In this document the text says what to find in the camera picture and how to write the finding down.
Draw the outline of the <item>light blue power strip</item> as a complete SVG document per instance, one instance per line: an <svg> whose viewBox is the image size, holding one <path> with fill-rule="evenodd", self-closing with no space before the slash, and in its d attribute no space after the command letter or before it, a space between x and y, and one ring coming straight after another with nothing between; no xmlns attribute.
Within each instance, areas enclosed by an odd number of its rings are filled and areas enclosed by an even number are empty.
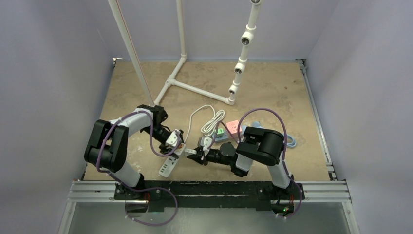
<svg viewBox="0 0 413 234"><path fill-rule="evenodd" d="M223 128L223 130L225 131L225 133L224 133L224 135L223 136L221 136L221 137L216 137L215 138L215 143L218 143L218 142L223 142L223 141L225 141L225 140L229 140L229 139L232 139L232 138L235 138L235 140L238 142L239 141L239 139L238 139L238 134L229 134L224 128Z"/></svg>

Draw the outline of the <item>green plug adapter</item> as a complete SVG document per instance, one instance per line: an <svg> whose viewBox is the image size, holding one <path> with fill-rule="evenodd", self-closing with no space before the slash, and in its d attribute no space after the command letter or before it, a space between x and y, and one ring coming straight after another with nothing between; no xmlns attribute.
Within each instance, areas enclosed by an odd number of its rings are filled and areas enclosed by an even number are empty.
<svg viewBox="0 0 413 234"><path fill-rule="evenodd" d="M216 132L216 136L221 137L221 136L224 135L224 133L225 133L225 131L223 130L223 128L218 128L217 132Z"/></svg>

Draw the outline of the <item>white USB power strip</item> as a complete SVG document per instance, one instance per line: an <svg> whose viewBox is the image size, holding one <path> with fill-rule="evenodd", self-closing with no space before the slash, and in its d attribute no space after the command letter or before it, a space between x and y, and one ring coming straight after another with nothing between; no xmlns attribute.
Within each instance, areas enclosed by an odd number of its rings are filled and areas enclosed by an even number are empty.
<svg viewBox="0 0 413 234"><path fill-rule="evenodd" d="M160 170L158 171L159 175L168 178L170 174L172 173L173 169L177 165L180 157L179 156L174 156L170 155L166 157L166 160L164 161L163 165L161 166Z"/></svg>

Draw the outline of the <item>pink cube adapter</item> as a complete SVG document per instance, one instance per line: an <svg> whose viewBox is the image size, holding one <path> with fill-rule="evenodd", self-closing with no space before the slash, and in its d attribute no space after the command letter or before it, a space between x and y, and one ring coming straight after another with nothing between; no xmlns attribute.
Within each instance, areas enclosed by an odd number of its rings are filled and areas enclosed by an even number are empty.
<svg viewBox="0 0 413 234"><path fill-rule="evenodd" d="M227 127L227 132L230 134L238 134L242 132L242 128L238 126L239 121L238 120L233 120L225 123L225 126Z"/></svg>

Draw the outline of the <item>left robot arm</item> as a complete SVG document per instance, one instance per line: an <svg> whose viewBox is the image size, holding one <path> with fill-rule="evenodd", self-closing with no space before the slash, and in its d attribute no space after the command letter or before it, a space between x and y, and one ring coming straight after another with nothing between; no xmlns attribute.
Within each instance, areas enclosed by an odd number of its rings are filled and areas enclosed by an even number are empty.
<svg viewBox="0 0 413 234"><path fill-rule="evenodd" d="M131 113L111 120L95 122L88 140L84 159L101 173L107 173L126 186L126 193L132 199L140 199L145 194L144 176L127 162L128 139L137 132L146 132L153 140L160 142L161 152L157 156L177 156L183 147L183 131L170 130L162 123L168 114L161 106L139 105Z"/></svg>

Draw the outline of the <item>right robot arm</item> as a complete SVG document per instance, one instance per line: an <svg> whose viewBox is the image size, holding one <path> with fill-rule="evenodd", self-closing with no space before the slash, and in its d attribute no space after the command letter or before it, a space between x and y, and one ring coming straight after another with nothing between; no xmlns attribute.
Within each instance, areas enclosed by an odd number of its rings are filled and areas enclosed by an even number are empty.
<svg viewBox="0 0 413 234"><path fill-rule="evenodd" d="M219 149L209 149L200 145L187 158L201 164L209 162L227 165L231 172L239 177L247 176L254 161L267 166L271 175L274 194L279 198L286 198L293 191L292 178L286 172L282 156L285 150L284 136L275 130L246 127L244 138L234 147L227 142Z"/></svg>

